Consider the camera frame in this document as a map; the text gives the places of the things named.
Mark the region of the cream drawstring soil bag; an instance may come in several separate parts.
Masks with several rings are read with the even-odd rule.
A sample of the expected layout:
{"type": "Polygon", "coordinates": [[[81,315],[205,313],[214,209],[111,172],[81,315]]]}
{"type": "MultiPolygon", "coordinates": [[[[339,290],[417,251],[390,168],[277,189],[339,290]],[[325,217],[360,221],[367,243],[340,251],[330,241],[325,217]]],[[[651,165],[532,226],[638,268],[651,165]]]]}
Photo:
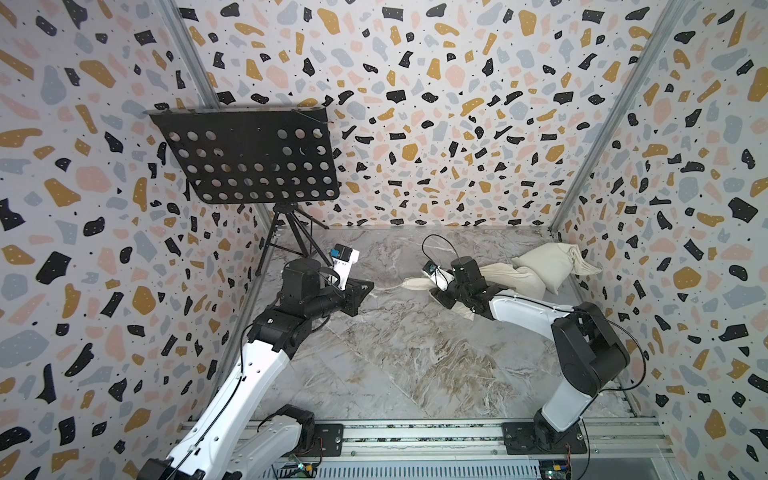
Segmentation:
{"type": "Polygon", "coordinates": [[[469,308],[455,300],[448,291],[440,290],[430,278],[408,278],[400,284],[400,287],[410,291],[429,291],[431,297],[446,309],[466,320],[475,320],[475,314],[469,308]]]}

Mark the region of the cream cloth bag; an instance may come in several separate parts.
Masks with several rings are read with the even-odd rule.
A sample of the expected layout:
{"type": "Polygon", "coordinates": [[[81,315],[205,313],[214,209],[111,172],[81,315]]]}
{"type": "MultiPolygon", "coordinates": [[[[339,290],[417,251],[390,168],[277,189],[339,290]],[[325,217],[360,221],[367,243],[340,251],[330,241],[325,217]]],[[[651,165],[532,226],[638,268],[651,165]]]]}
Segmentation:
{"type": "Polygon", "coordinates": [[[542,300],[546,292],[543,280],[528,267],[514,267],[511,264],[494,263],[480,268],[488,283],[502,285],[520,295],[542,300]]]}
{"type": "Polygon", "coordinates": [[[555,295],[570,275],[591,276],[602,272],[582,257],[577,245],[567,243],[546,243],[512,261],[516,267],[532,270],[546,290],[555,295]]]}

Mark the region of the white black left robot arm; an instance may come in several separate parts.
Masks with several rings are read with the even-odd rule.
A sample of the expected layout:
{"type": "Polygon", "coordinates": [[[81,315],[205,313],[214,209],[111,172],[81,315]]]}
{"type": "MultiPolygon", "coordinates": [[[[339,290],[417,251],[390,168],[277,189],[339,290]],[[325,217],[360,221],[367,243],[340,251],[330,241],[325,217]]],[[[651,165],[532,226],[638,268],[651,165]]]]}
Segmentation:
{"type": "Polygon", "coordinates": [[[249,439],[248,423],[313,331],[313,322],[335,312],[357,315],[371,281],[350,275],[358,251],[336,245],[332,265],[312,258],[288,262],[276,301],[245,330],[240,357],[197,423],[164,459],[149,459],[141,479],[254,479],[286,454],[322,453],[313,413],[285,405],[249,439]]]}

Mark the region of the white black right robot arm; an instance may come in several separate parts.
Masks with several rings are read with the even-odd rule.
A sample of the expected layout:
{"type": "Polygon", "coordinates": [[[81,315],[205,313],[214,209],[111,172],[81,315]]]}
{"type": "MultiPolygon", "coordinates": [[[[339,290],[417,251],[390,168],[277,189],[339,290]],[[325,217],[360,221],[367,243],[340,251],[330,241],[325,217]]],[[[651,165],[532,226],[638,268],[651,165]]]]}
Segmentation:
{"type": "Polygon", "coordinates": [[[462,305],[474,315],[511,323],[554,343],[563,380],[533,418],[533,433],[543,449],[570,433],[598,395],[630,364],[630,354],[600,309],[589,302],[559,306],[492,283],[477,262],[463,256],[449,270],[429,260],[423,273],[430,294],[451,309],[462,305]]]}

